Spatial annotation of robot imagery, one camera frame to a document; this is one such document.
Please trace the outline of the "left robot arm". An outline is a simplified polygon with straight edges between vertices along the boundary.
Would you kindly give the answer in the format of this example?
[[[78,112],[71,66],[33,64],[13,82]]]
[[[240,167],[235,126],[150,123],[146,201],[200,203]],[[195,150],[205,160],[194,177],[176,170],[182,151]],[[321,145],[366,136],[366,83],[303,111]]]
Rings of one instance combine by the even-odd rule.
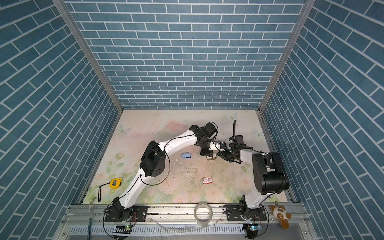
[[[200,147],[201,156],[212,157],[218,132],[217,125],[209,122],[202,127],[192,125],[186,132],[170,140],[161,143],[150,142],[141,158],[140,168],[133,182],[122,195],[112,201],[112,208],[119,215],[130,210],[145,186],[149,185],[144,180],[151,180],[161,175],[165,170],[166,160],[169,160],[172,154],[195,145]]]

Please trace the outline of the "olive grey stapler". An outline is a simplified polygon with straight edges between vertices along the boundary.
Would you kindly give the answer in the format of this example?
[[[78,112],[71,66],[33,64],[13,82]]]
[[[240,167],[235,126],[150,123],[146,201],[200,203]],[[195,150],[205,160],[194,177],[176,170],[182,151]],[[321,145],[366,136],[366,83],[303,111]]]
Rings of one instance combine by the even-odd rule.
[[[213,153],[211,156],[206,156],[208,161],[216,160],[217,159],[217,154]]]

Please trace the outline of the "staples tray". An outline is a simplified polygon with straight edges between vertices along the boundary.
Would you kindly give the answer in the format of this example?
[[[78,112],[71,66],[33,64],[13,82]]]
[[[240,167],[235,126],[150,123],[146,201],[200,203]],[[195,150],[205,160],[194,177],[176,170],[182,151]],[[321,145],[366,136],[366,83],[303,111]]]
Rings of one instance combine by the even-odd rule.
[[[186,168],[187,174],[196,174],[198,172],[197,168]]]

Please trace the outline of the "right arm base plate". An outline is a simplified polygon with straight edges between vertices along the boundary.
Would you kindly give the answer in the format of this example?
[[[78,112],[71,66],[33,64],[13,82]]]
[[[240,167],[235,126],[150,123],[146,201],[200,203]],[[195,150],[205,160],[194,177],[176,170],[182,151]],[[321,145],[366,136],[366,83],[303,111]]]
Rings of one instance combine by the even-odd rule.
[[[262,208],[249,209],[239,204],[223,205],[222,210],[224,211],[228,222],[239,222],[239,221],[266,221],[266,211]]]

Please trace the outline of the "red staples box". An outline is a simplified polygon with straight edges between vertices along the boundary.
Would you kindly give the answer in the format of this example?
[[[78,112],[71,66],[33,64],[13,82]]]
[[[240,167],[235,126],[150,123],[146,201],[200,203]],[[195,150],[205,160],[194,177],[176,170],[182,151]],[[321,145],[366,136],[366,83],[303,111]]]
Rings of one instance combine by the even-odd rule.
[[[211,184],[213,182],[212,177],[203,177],[202,178],[202,183],[203,184]]]

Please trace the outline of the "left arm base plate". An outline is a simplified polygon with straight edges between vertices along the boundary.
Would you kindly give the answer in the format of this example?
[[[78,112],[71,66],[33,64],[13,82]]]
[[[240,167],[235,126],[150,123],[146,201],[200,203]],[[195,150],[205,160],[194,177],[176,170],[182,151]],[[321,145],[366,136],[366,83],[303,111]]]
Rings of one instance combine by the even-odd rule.
[[[133,206],[129,209],[118,209],[116,206],[109,206],[105,212],[104,221],[112,222],[144,222],[148,213],[148,206]]]

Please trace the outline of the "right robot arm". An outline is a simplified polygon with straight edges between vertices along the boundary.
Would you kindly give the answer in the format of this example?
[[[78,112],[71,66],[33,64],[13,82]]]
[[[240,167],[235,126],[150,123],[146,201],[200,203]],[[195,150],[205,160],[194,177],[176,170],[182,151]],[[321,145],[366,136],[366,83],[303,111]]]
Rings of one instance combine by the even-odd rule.
[[[280,154],[265,153],[247,146],[242,135],[228,138],[226,147],[218,152],[218,156],[230,163],[251,165],[254,186],[241,200],[241,205],[246,209],[259,209],[269,197],[290,187]]]

